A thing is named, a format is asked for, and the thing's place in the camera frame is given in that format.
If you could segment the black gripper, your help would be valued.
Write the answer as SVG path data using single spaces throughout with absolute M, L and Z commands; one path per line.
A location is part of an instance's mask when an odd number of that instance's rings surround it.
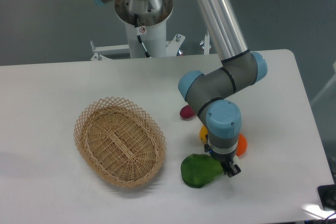
M 236 155 L 236 136 L 220 138 L 213 134 L 206 134 L 205 152 L 222 163 L 223 173 L 229 178 L 241 172 L 240 167 L 233 163 Z

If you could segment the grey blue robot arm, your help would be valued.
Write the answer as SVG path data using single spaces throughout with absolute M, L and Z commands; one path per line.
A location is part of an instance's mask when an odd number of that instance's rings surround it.
M 127 31 L 131 58 L 175 56 L 176 39 L 166 42 L 166 21 L 173 10 L 173 0 L 94 0 L 98 5 L 114 2 L 118 17 Z M 205 151 L 218 160 L 224 174 L 240 172 L 234 163 L 241 113 L 227 98 L 255 84 L 267 74 L 262 55 L 251 52 L 245 42 L 229 0 L 197 0 L 207 30 L 222 66 L 203 74 L 186 73 L 178 90 L 208 131 Z

